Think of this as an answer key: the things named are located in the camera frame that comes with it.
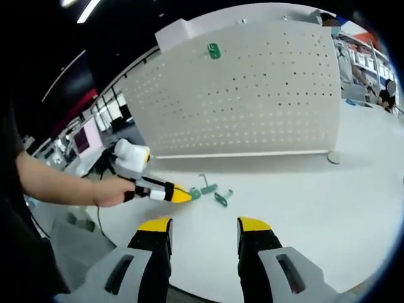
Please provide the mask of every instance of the person's hand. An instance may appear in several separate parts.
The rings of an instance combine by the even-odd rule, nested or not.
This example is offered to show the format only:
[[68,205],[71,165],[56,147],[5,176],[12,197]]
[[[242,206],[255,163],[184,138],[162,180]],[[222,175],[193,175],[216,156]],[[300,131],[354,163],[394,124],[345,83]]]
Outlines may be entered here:
[[133,182],[121,178],[111,178],[93,183],[93,202],[99,207],[110,207],[124,201],[126,191],[134,191]]

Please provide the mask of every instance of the display stand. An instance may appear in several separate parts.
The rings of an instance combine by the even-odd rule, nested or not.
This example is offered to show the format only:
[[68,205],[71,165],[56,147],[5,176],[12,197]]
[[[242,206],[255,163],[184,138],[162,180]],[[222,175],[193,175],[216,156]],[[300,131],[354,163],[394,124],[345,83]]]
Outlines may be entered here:
[[326,29],[274,21],[187,40],[124,85],[147,145],[169,158],[331,152],[339,83]]

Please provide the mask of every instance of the ceiling light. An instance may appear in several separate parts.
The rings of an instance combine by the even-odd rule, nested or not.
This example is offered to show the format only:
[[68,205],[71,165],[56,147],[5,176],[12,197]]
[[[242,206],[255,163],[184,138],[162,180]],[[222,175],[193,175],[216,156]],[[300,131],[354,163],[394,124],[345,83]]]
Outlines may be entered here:
[[95,7],[98,5],[98,3],[101,0],[91,0],[84,11],[81,13],[81,16],[78,18],[77,23],[84,23],[86,22],[88,16],[92,13],[92,11],[95,9]]
[[77,2],[77,0],[61,0],[61,6],[63,6],[64,8],[68,8],[69,6],[71,6],[73,3]]

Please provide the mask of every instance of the green object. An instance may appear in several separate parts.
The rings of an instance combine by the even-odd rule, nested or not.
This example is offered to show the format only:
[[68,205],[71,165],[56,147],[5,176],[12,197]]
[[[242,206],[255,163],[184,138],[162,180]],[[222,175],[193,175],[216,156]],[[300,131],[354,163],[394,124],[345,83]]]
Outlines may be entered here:
[[213,193],[214,191],[217,191],[217,189],[218,189],[217,184],[209,185],[208,180],[206,180],[205,174],[200,174],[200,176],[203,177],[203,179],[205,180],[205,184],[206,184],[206,187],[201,188],[202,194],[210,194],[210,193]]
[[227,194],[225,194],[224,196],[221,196],[218,193],[215,193],[216,201],[218,201],[224,207],[227,207],[227,199],[229,199],[231,196],[233,196],[233,191],[231,189],[229,189],[229,192]]
[[199,189],[196,188],[196,187],[192,187],[192,188],[189,190],[189,194],[190,194],[191,197],[192,197],[192,200],[191,200],[191,201],[197,200],[197,199],[199,199],[199,198],[201,197],[201,192],[200,192]]
[[212,185],[208,185],[206,187],[202,187],[201,188],[201,193],[202,194],[210,194],[210,193],[213,193],[213,192],[217,191],[217,189],[218,189],[217,184],[212,184]]
[[222,55],[220,53],[220,49],[219,46],[217,46],[216,43],[210,43],[208,44],[208,51],[209,51],[209,55],[210,57],[215,60],[215,59],[219,59]]

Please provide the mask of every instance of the white tabletop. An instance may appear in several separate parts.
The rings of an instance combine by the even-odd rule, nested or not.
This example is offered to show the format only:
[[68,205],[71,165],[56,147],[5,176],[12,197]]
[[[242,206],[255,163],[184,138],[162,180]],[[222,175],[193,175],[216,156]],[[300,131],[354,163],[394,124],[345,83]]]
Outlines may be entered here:
[[[346,291],[373,274],[388,257],[403,220],[404,126],[379,106],[341,102],[336,151],[326,155],[158,160],[153,172],[185,188],[234,190],[224,208],[213,195],[173,205],[136,199],[101,209],[104,232],[126,246],[137,226],[170,216],[170,283],[217,302],[243,302],[237,274],[237,217],[270,224],[324,271],[327,283]],[[95,208],[88,213],[96,222]]]

